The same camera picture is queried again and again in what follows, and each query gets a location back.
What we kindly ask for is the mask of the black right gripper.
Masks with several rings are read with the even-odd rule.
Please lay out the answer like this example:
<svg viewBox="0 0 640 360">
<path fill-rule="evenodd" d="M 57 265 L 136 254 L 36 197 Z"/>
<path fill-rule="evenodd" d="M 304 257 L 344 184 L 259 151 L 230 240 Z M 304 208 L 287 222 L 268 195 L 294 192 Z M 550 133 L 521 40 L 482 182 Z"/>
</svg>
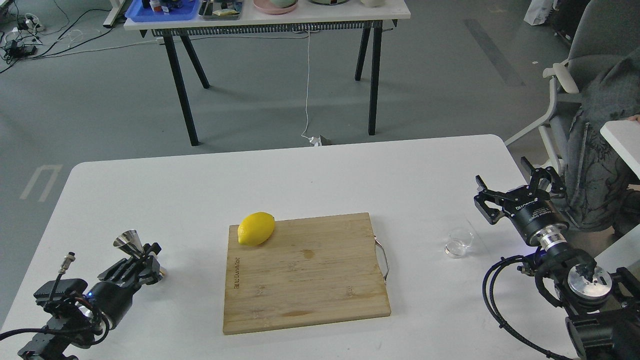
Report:
<svg viewBox="0 0 640 360">
<path fill-rule="evenodd" d="M 513 200 L 507 199 L 507 193 L 489 189 L 480 175 L 475 176 L 478 193 L 473 200 L 475 207 L 491 225 L 496 225 L 507 215 L 528 246 L 537 246 L 539 240 L 536 232 L 546 227 L 556 227 L 562 231 L 569 223 L 557 212 L 550 200 L 554 197 L 565 197 L 566 186 L 554 167 L 534 167 L 522 156 L 519 160 L 530 173 L 530 180 Z"/>
</svg>

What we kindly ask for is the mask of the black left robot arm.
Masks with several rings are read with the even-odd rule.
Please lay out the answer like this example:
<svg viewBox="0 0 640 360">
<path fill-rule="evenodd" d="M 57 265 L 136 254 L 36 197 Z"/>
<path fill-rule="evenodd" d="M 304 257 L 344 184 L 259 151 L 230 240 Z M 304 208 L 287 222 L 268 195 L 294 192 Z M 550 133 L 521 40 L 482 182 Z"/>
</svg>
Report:
<svg viewBox="0 0 640 360">
<path fill-rule="evenodd" d="M 119 248 L 128 258 L 103 271 L 91 289 L 80 278 L 63 279 L 75 260 L 75 254 L 69 252 L 55 280 L 33 295 L 36 304 L 50 314 L 46 325 L 9 330 L 1 339 L 32 333 L 32 339 L 17 353 L 23 360 L 65 360 L 68 346 L 88 349 L 101 343 L 131 309 L 136 292 L 163 279 L 157 259 L 160 244 L 128 243 Z"/>
</svg>

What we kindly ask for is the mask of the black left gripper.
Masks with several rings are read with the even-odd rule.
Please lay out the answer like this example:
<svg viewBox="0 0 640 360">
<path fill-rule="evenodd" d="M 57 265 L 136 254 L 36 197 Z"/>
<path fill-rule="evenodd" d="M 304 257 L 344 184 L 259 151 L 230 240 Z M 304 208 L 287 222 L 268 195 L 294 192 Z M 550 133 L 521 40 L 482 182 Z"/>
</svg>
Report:
<svg viewBox="0 0 640 360">
<path fill-rule="evenodd" d="M 162 250 L 158 243 L 133 243 L 137 258 L 121 259 L 100 273 L 100 280 L 86 294 L 89 303 L 96 306 L 114 330 L 133 305 L 134 294 L 142 285 L 153 285 L 163 279 L 157 255 Z"/>
</svg>

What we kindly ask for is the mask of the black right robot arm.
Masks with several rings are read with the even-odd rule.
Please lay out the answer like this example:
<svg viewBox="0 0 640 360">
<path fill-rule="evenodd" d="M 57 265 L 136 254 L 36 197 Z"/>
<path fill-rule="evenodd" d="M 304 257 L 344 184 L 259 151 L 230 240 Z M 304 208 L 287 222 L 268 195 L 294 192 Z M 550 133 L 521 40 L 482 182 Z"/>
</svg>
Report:
<svg viewBox="0 0 640 360">
<path fill-rule="evenodd" d="M 530 255 L 501 258 L 485 273 L 482 298 L 499 328 L 522 344 L 562 360 L 511 326 L 500 313 L 494 287 L 500 273 L 516 264 L 518 270 L 534 279 L 535 287 L 547 303 L 565 310 L 565 325 L 581 360 L 637 360 L 639 344 L 639 281 L 624 267 L 615 272 L 601 268 L 583 249 L 567 242 L 566 219 L 553 205 L 563 198 L 566 187 L 557 171 L 549 166 L 535 168 L 525 157 L 522 164 L 530 172 L 528 184 L 508 192 L 494 191 L 477 175 L 476 208 L 490 223 L 510 220 L 526 245 L 535 248 Z"/>
</svg>

